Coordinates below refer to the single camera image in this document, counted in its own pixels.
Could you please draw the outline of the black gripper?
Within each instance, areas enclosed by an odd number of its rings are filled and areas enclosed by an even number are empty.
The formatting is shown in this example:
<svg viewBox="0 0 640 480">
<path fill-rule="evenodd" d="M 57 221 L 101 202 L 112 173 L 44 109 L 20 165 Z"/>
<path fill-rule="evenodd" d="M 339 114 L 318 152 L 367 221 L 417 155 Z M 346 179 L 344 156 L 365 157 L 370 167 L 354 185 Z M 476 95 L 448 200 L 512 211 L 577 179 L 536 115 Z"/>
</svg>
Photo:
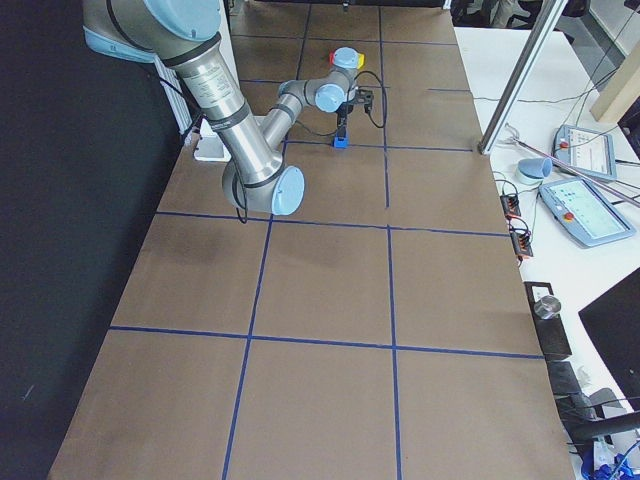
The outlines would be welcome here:
<svg viewBox="0 0 640 480">
<path fill-rule="evenodd" d="M 350 139 L 348 117 L 353 112 L 354 102 L 346 101 L 336 110 L 337 130 L 334 136 L 335 142 L 345 142 Z"/>
</svg>

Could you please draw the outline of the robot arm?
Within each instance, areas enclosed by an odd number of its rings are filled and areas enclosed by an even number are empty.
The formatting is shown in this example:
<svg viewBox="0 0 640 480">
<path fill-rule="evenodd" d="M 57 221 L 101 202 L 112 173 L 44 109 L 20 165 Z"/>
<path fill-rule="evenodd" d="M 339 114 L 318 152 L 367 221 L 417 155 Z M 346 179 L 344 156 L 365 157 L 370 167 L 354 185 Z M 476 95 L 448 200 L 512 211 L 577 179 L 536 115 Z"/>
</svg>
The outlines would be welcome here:
<svg viewBox="0 0 640 480">
<path fill-rule="evenodd" d="M 357 92 L 363 54 L 335 51 L 327 76 L 291 80 L 257 120 L 220 52 L 222 8 L 217 1 L 85 1 L 85 41 L 95 52 L 134 62 L 160 59 L 185 83 L 231 159 L 222 177 L 238 210 L 290 215 L 302 203 L 305 179 L 277 146 L 302 110 L 335 113 Z"/>
</svg>

